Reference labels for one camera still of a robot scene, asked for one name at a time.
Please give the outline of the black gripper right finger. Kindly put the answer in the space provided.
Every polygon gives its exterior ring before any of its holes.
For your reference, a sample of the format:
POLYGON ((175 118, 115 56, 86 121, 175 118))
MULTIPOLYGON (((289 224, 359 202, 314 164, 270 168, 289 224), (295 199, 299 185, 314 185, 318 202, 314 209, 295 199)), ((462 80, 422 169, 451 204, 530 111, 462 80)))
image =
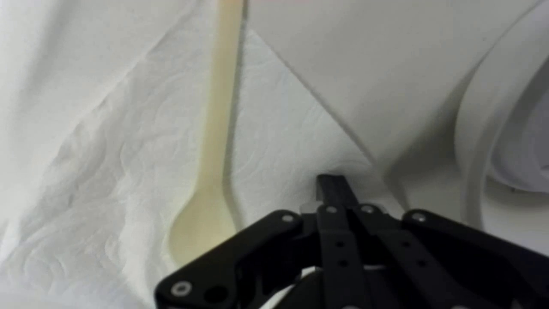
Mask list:
POLYGON ((321 175, 325 303, 355 309, 549 309, 549 257, 426 209, 400 217, 321 175))

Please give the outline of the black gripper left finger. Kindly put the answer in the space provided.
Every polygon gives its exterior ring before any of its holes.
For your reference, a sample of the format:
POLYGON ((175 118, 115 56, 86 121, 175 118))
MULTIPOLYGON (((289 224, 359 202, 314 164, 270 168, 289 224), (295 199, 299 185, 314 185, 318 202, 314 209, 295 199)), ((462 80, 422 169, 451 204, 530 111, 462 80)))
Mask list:
POLYGON ((299 274, 290 240, 302 217, 275 211, 163 278, 156 309, 259 309, 299 274))

